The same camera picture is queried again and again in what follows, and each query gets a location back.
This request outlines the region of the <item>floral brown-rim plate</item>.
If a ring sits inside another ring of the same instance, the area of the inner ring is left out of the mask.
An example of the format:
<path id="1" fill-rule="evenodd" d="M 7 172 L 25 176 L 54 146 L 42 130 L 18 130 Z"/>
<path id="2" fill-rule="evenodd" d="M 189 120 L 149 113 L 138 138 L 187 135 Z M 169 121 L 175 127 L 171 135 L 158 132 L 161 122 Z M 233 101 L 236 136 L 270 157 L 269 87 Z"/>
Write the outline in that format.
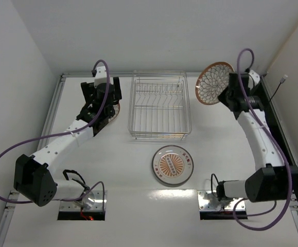
<path id="1" fill-rule="evenodd" d="M 219 103 L 218 96 L 229 83 L 229 74 L 233 67 L 227 62 L 215 62 L 200 74 L 195 86 L 195 95 L 200 103 L 214 105 Z"/>
<path id="2" fill-rule="evenodd" d="M 118 103 L 118 104 L 114 105 L 113 109 L 114 109 L 114 115 L 109 118 L 109 122 L 112 122 L 118 116 L 118 114 L 120 112 L 120 104 Z"/>

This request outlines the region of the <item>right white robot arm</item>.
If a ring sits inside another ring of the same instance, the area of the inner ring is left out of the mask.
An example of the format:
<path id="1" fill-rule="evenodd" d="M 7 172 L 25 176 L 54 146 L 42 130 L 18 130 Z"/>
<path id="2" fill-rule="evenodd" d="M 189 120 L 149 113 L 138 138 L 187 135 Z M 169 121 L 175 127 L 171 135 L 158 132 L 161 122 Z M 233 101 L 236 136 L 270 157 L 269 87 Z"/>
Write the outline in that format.
<path id="1" fill-rule="evenodd" d="M 229 74 L 229 84 L 218 99 L 233 114 L 250 145 L 255 172 L 245 180 L 220 181 L 217 198 L 243 198 L 250 202 L 290 200 L 292 180 L 298 178 L 298 168 L 287 163 L 286 156 L 273 138 L 264 107 L 259 97 L 250 96 L 247 73 Z"/>

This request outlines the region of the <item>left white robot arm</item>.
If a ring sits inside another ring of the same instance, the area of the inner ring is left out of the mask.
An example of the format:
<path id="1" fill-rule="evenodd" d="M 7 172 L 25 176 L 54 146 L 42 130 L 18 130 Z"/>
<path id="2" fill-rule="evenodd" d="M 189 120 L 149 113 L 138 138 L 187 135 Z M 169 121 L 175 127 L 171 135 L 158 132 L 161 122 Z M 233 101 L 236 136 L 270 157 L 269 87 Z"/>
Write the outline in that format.
<path id="1" fill-rule="evenodd" d="M 39 207 L 52 200 L 80 201 L 90 191 L 82 179 L 56 180 L 54 173 L 69 154 L 109 123 L 122 95 L 118 77 L 109 86 L 83 82 L 81 89 L 85 105 L 63 135 L 31 156 L 21 155 L 15 162 L 14 189 Z"/>

